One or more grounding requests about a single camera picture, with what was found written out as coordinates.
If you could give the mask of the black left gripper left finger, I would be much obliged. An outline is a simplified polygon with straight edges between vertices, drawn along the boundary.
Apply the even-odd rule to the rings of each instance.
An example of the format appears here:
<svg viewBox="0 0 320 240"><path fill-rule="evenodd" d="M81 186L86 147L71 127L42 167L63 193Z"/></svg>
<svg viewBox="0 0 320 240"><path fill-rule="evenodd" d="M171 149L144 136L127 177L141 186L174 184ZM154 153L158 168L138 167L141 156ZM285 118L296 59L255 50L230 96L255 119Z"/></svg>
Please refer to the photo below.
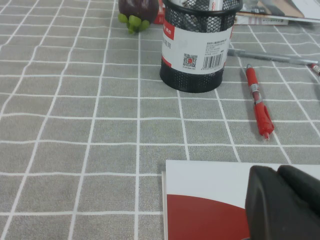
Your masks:
<svg viewBox="0 0 320 240"><path fill-rule="evenodd" d="M252 240L318 240L320 216L266 166L250 168L245 212Z"/></svg>

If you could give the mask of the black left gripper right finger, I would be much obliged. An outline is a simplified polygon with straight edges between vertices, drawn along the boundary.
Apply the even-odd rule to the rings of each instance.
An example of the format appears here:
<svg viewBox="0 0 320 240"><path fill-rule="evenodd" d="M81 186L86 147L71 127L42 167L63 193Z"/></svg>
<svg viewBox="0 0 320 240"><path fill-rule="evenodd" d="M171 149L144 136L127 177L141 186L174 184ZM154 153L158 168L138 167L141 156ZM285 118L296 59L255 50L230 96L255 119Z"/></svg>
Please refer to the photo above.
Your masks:
<svg viewBox="0 0 320 240"><path fill-rule="evenodd" d="M320 216L320 181L291 165L281 165L277 173L295 194L318 216Z"/></svg>

